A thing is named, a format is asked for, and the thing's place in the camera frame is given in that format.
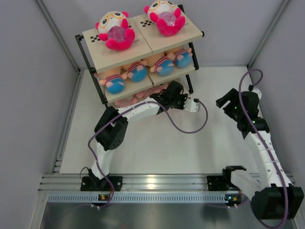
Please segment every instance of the white wall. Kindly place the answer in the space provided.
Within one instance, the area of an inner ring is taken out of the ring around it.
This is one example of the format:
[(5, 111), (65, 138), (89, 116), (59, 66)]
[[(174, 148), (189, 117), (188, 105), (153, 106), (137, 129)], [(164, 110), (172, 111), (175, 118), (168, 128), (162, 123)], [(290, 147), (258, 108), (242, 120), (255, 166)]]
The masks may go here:
[(264, 72), (262, 105), (281, 163), (305, 190), (304, 11), (305, 1), (290, 3), (254, 67)]
[(33, 0), (0, 6), (0, 228), (27, 228), (75, 81)]
[[(282, 0), (188, 0), (185, 13), (205, 32), (195, 42), (199, 65), (246, 65)], [(85, 63), (74, 36), (94, 28), (109, 11), (143, 14), (153, 0), (44, 0), (73, 56)]]

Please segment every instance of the white floor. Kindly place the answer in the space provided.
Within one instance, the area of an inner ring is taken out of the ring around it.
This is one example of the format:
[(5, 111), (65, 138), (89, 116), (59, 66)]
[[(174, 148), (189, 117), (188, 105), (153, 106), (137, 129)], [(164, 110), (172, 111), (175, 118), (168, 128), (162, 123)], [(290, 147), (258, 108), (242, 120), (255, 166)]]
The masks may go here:
[[(199, 98), (207, 106), (207, 126), (197, 134), (186, 135), (178, 132), (164, 113), (132, 124), (113, 156), (111, 173), (207, 174), (221, 173), (228, 165), (243, 165), (249, 172), (256, 173), (251, 152), (236, 123), (215, 103), (230, 89), (238, 88), (246, 71), (246, 67), (201, 67), (192, 73), (194, 93), (191, 97)], [(244, 90), (250, 83), (250, 78), (244, 81)], [(60, 173), (79, 174), (84, 166), (92, 166), (93, 156), (87, 143), (104, 110), (86, 71)], [(203, 109), (198, 113), (170, 110), (170, 114), (176, 124), (187, 131), (198, 129), (205, 120)]]

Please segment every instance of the pink plush toy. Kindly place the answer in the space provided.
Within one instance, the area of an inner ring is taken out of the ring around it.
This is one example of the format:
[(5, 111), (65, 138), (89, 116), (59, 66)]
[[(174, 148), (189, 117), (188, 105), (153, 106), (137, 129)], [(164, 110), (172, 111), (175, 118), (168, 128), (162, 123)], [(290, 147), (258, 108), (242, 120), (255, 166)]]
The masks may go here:
[(131, 95), (124, 99), (115, 101), (114, 104), (116, 104), (120, 108), (123, 108), (123, 107), (127, 107), (130, 105), (136, 104), (137, 102), (138, 102), (138, 99), (134, 95)]
[(163, 36), (173, 36), (185, 25), (181, 9), (170, 1), (154, 1), (151, 6), (145, 6), (144, 11)]
[(117, 94), (122, 92), (125, 88), (124, 80), (127, 77), (121, 75), (121, 67), (109, 69), (102, 73), (96, 73), (94, 76), (100, 79), (99, 84), (105, 85), (109, 93)]
[(127, 12), (108, 12), (95, 24), (99, 38), (106, 41), (106, 46), (112, 50), (125, 50), (132, 45), (135, 33), (129, 28)]
[(168, 83), (166, 84), (162, 84), (162, 85), (158, 85), (152, 88), (149, 88), (147, 90), (141, 91), (139, 93), (137, 93), (137, 97), (138, 98), (143, 98), (146, 99), (148, 96), (150, 96), (151, 94), (155, 94), (155, 93), (160, 93), (163, 89), (166, 89), (168, 86)]
[(160, 76), (166, 76), (173, 71), (174, 55), (172, 53), (167, 56), (163, 52), (146, 57), (147, 66), (150, 67), (150, 72), (157, 72)]

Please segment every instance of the reflective surface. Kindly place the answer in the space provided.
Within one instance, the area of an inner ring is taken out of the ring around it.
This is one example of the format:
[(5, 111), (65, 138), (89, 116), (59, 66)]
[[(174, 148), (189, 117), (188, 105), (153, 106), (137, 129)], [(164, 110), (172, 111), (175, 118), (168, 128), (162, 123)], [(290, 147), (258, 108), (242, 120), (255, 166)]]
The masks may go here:
[[(98, 210), (90, 205), (48, 203), (41, 229), (263, 229), (249, 203), (238, 209), (203, 204), (112, 204)], [(269, 220), (270, 226), (279, 221)], [(293, 229), (289, 220), (283, 229)]]

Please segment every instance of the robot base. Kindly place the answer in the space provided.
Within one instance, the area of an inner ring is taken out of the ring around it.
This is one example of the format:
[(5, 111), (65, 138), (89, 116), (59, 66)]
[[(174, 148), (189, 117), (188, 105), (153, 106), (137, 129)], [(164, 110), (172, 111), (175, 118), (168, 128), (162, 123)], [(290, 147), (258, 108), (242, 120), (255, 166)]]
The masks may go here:
[[(121, 176), (107, 176), (114, 186), (114, 191), (120, 191), (122, 188), (123, 177)], [(98, 179), (90, 170), (88, 177), (81, 179), (81, 191), (105, 191), (110, 192), (111, 187), (106, 179)]]

